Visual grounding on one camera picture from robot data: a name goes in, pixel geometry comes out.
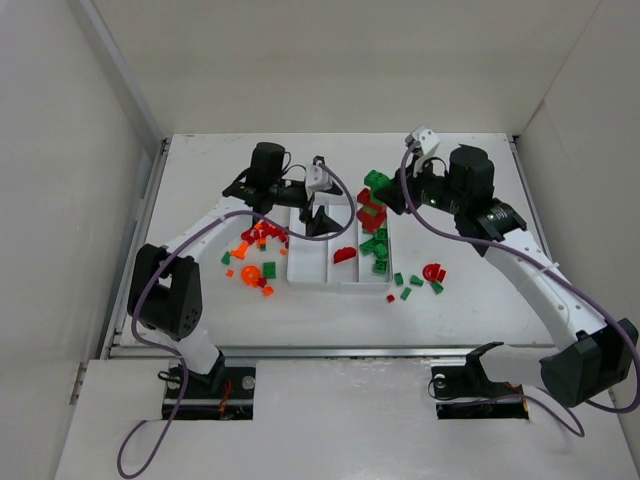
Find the white three-compartment tray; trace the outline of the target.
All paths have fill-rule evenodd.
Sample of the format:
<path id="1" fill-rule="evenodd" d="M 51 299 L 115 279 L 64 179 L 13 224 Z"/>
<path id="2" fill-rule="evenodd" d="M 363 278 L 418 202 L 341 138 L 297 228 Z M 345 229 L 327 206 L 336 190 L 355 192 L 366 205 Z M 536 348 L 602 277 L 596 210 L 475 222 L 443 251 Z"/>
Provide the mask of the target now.
<path id="1" fill-rule="evenodd" d="M 349 229 L 329 241 L 308 241 L 293 237 L 289 242 L 286 279 L 291 287 L 320 292 L 381 293 L 392 283 L 392 265 L 383 273 L 374 270 L 375 254 L 363 254 L 360 245 L 373 236 L 354 220 Z M 352 247 L 356 256 L 339 263 L 334 253 Z"/>

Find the red semicircle lego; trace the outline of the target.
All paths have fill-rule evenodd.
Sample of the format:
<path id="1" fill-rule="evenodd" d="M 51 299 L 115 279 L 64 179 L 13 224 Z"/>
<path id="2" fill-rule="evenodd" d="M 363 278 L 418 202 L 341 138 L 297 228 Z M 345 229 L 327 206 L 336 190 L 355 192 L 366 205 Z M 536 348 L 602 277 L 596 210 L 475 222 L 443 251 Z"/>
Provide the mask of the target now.
<path id="1" fill-rule="evenodd" d="M 423 278 L 430 283 L 442 283 L 447 271 L 439 263 L 427 264 L 422 270 Z"/>

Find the red green lego tower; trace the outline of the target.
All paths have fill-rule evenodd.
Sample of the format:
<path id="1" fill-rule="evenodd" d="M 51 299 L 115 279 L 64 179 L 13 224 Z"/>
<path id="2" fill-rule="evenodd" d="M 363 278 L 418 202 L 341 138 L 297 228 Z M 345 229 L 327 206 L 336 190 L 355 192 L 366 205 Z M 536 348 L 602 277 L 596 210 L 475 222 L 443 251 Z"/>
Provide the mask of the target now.
<path id="1" fill-rule="evenodd" d="M 356 218 L 367 233 L 375 233 L 387 219 L 386 206 L 375 197 L 375 193 L 390 183 L 391 179 L 377 170 L 369 171 L 364 177 L 365 187 L 356 197 L 359 205 Z"/>

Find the red arch lego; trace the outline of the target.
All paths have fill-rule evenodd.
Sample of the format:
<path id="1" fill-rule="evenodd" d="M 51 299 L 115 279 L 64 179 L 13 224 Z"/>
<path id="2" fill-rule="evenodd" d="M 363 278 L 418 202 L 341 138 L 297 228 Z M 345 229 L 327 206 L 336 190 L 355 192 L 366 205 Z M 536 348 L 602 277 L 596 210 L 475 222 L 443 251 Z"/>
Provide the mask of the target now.
<path id="1" fill-rule="evenodd" d="M 342 247 L 337 249 L 333 254 L 333 262 L 335 264 L 342 263 L 357 255 L 357 250 L 354 247 Z"/>

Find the aluminium rail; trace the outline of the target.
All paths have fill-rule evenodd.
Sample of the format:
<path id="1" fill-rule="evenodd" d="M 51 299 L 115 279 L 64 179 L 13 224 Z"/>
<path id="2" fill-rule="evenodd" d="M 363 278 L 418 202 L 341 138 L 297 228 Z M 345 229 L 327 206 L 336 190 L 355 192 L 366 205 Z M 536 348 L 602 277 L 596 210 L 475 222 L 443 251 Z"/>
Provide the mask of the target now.
<path id="1" fill-rule="evenodd" d="M 364 347 L 248 347 L 248 346 L 222 346 L 222 352 L 229 358 L 427 358 L 427 357 L 464 357 L 475 349 L 475 346 L 462 348 L 418 348 L 418 347 L 391 347 L 391 348 L 364 348 Z M 168 355 L 162 349 L 145 346 L 121 346 L 114 345 L 103 351 L 102 359 L 132 359 L 132 358 L 162 358 Z"/>

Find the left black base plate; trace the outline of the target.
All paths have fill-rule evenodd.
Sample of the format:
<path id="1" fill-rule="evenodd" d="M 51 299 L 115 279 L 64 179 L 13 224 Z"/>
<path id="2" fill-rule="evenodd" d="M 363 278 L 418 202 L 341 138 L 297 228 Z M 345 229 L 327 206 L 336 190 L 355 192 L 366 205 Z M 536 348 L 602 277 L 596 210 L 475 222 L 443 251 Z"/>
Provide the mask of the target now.
<path id="1" fill-rule="evenodd" d="M 176 420 L 249 421 L 254 414 L 256 366 L 231 364 L 213 390 L 191 377 Z"/>

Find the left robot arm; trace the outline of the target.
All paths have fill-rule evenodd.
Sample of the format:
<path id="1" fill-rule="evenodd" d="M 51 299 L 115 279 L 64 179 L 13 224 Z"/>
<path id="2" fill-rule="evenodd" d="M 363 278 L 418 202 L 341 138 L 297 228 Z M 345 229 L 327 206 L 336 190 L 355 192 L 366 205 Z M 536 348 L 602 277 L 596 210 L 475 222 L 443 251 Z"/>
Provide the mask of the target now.
<path id="1" fill-rule="evenodd" d="M 305 241 L 328 241 L 349 228 L 315 203 L 319 193 L 347 197 L 346 184 L 320 156 L 305 166 L 303 179 L 287 178 L 286 153 L 279 144 L 257 143 L 249 166 L 208 213 L 175 239 L 146 243 L 136 254 L 127 300 L 132 335 L 174 355 L 184 370 L 182 384 L 195 381 L 214 391 L 224 376 L 224 355 L 200 323 L 201 273 L 232 240 L 260 222 L 274 226 L 267 215 L 275 206 L 298 210 Z"/>

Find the green square lego plate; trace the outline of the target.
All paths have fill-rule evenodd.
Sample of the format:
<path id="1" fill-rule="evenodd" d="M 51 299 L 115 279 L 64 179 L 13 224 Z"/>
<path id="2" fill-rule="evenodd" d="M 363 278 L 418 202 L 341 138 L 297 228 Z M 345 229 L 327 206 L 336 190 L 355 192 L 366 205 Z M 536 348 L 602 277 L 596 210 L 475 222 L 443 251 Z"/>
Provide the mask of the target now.
<path id="1" fill-rule="evenodd" d="M 277 278 L 277 265 L 274 261 L 264 262 L 262 265 L 263 277 L 267 280 Z"/>

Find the orange dome lego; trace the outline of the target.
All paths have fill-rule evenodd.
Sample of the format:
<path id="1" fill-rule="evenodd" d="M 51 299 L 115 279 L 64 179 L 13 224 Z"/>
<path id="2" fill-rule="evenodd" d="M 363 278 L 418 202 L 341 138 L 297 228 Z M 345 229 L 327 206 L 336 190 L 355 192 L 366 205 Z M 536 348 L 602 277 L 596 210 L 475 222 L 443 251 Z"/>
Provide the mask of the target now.
<path id="1" fill-rule="evenodd" d="M 261 270 L 254 265 L 247 265 L 241 270 L 242 281 L 250 287 L 258 287 L 261 278 Z"/>

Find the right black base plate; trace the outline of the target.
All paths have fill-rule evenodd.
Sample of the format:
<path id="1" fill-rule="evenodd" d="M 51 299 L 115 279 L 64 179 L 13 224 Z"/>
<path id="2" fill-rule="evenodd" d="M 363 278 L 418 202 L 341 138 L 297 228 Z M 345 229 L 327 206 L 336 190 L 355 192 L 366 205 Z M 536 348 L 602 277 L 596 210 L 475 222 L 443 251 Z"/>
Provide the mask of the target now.
<path id="1" fill-rule="evenodd" d="M 429 394 L 439 420 L 528 420 L 520 385 L 492 382 L 467 365 L 434 366 Z"/>

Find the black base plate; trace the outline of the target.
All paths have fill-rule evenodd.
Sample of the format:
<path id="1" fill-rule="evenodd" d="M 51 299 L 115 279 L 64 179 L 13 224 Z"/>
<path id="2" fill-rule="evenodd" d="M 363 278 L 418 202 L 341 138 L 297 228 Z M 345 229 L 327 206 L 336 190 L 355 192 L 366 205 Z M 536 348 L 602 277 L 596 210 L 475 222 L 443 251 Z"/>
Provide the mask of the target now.
<path id="1" fill-rule="evenodd" d="M 254 414 L 256 366 L 231 364 L 213 390 L 191 377 L 176 420 L 249 421 Z"/>
<path id="2" fill-rule="evenodd" d="M 467 365 L 434 366 L 429 394 L 439 420 L 528 420 L 520 385 L 492 382 Z"/>

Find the small green lego brick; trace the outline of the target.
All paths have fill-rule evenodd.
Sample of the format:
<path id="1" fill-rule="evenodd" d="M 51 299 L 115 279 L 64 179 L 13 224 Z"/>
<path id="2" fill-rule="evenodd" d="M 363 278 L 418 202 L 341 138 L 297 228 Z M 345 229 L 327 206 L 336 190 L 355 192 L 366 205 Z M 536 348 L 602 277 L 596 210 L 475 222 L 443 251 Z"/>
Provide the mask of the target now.
<path id="1" fill-rule="evenodd" d="M 444 291 L 444 287 L 439 282 L 432 282 L 431 287 L 436 294 L 440 294 Z"/>

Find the red lego pile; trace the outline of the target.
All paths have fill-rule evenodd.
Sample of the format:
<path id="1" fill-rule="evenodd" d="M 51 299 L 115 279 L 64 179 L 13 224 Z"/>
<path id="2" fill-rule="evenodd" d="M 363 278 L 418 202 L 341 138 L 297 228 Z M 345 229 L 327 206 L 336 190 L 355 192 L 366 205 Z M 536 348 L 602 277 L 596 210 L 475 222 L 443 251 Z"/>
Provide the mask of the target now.
<path id="1" fill-rule="evenodd" d="M 266 244 L 269 238 L 277 239 L 287 248 L 289 245 L 289 236 L 280 229 L 269 223 L 259 222 L 251 228 L 245 230 L 240 238 L 249 245 L 258 243 L 260 246 Z"/>

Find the orange cone lego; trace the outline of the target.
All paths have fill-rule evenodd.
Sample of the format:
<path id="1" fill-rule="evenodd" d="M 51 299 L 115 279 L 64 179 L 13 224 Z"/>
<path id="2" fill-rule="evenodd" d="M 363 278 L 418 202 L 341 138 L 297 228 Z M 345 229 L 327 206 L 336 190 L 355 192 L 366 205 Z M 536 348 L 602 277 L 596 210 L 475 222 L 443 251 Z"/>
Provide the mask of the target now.
<path id="1" fill-rule="evenodd" d="M 239 260 L 244 260 L 248 249 L 249 243 L 243 241 L 236 249 L 231 250 L 231 256 Z"/>

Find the green lego pile in tray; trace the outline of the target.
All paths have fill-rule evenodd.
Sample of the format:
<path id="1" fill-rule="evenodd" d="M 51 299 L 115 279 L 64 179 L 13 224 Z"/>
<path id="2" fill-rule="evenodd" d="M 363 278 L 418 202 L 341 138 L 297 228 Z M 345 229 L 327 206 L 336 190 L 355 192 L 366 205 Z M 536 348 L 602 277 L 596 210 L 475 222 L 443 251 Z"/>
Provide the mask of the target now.
<path id="1" fill-rule="evenodd" d="M 365 232 L 365 240 L 359 245 L 359 251 L 364 256 L 373 256 L 373 273 L 386 274 L 390 260 L 388 229 L 381 227 L 373 233 Z"/>

